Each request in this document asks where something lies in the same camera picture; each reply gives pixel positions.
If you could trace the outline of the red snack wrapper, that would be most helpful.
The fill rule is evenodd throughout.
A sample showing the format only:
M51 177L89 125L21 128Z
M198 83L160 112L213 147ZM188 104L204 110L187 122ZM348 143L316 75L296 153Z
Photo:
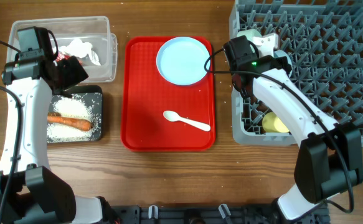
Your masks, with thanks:
M59 52L57 58L55 59L55 61L59 62L59 61L61 61L63 59L68 59L68 55L66 55L66 54L64 54L62 52Z

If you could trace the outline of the yellow plastic cup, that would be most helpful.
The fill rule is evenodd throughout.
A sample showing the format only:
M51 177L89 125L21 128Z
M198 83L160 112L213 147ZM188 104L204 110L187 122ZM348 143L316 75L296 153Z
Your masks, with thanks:
M274 112L264 115L262 126L266 133L288 133L290 131Z

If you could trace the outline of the white tissue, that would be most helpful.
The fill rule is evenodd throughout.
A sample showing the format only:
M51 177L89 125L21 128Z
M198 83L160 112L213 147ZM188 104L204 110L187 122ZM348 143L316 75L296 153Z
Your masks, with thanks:
M93 50L93 45L90 42L83 42L81 39L74 39L68 45L60 46L59 52L68 55L68 59L72 56L76 57L84 67L101 65L98 54Z

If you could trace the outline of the light blue plate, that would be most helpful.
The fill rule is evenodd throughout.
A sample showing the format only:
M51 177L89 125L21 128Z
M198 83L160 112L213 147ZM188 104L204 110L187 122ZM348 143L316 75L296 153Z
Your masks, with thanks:
M188 86L201 81L210 69L209 50L192 37L175 37L165 42L156 56L160 75L169 83Z

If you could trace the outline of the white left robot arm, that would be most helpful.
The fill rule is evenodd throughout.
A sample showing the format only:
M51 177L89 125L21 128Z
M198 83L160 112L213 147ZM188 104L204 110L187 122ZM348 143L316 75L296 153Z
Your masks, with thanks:
M6 138L0 160L0 223L119 223L103 197L78 197L47 157L52 95L88 77L75 57L56 63L37 56L5 65Z

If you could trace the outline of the mint green bowl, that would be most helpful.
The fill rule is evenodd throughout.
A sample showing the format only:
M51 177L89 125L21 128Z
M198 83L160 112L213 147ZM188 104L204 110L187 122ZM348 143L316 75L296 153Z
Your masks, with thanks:
M261 33L256 29L241 30L237 33L237 37L245 36L248 40L252 41L254 37L262 37Z

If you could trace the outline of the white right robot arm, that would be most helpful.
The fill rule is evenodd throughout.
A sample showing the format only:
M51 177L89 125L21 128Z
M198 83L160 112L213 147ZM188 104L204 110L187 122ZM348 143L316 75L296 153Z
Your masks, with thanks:
M322 112L290 80L287 57L248 54L228 60L234 87L255 96L288 128L298 147L295 184L272 204L272 223L295 223L324 204L354 210L363 181L361 134Z

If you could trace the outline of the orange carrot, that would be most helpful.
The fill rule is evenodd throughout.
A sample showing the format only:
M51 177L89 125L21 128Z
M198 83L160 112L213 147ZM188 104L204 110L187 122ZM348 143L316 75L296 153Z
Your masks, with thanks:
M85 119L76 119L76 118L48 115L47 121L49 123L57 123L57 124L70 126L70 127L79 129L81 131L89 131L93 127L92 123Z

